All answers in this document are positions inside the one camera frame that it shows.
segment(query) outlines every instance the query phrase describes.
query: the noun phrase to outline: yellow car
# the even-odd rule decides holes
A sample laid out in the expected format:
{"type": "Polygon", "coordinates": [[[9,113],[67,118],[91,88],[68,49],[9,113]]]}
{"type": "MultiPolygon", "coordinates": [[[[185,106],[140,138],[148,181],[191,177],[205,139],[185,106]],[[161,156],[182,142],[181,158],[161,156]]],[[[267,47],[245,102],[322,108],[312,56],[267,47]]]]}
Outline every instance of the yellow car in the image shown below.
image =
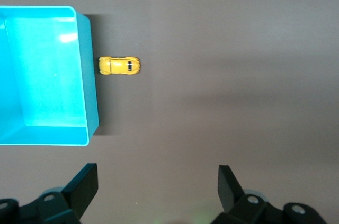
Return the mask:
{"type": "Polygon", "coordinates": [[[140,60],[137,57],[110,57],[99,58],[99,69],[103,75],[127,74],[133,75],[140,72],[140,60]]]}

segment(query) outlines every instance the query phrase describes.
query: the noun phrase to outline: gray surface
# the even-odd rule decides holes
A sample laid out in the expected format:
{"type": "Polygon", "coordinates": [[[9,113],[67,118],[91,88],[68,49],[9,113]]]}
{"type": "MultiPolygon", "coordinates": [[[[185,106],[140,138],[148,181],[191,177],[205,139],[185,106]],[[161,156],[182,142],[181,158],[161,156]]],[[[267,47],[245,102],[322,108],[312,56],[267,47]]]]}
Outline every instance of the gray surface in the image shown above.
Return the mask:
{"type": "Polygon", "coordinates": [[[87,162],[100,188],[83,223],[204,224],[219,164],[281,208],[339,220],[339,0],[0,0],[71,5],[95,57],[101,126],[87,147],[1,147],[0,198],[28,203],[87,162]]]}

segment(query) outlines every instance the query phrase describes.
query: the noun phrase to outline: car windshield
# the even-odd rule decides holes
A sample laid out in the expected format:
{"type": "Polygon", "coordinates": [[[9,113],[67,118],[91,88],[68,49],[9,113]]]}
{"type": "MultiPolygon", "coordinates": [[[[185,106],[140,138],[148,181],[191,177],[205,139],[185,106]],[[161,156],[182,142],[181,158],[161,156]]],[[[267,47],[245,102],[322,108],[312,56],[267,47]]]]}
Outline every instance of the car windshield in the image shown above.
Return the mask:
{"type": "Polygon", "coordinates": [[[128,71],[132,71],[132,62],[128,61],[128,71]]]}

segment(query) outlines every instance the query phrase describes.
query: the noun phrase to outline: toy car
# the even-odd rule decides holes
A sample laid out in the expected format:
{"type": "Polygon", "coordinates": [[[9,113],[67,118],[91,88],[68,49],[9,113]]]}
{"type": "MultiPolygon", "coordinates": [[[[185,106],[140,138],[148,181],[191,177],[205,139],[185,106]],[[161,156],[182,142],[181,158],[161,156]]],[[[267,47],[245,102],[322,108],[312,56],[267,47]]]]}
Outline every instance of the toy car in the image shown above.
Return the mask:
{"type": "Polygon", "coordinates": [[[140,72],[140,60],[137,57],[110,57],[99,58],[99,69],[103,75],[127,74],[133,75],[140,72]]]}

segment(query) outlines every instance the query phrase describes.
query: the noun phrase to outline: blue box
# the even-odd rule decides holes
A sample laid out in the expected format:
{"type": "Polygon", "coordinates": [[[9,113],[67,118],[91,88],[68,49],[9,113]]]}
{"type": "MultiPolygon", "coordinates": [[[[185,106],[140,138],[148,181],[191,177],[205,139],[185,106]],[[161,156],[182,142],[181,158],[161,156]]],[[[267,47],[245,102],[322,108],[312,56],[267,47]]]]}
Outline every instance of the blue box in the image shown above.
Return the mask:
{"type": "Polygon", "coordinates": [[[86,146],[98,125],[89,19],[0,6],[0,145],[86,146]]]}

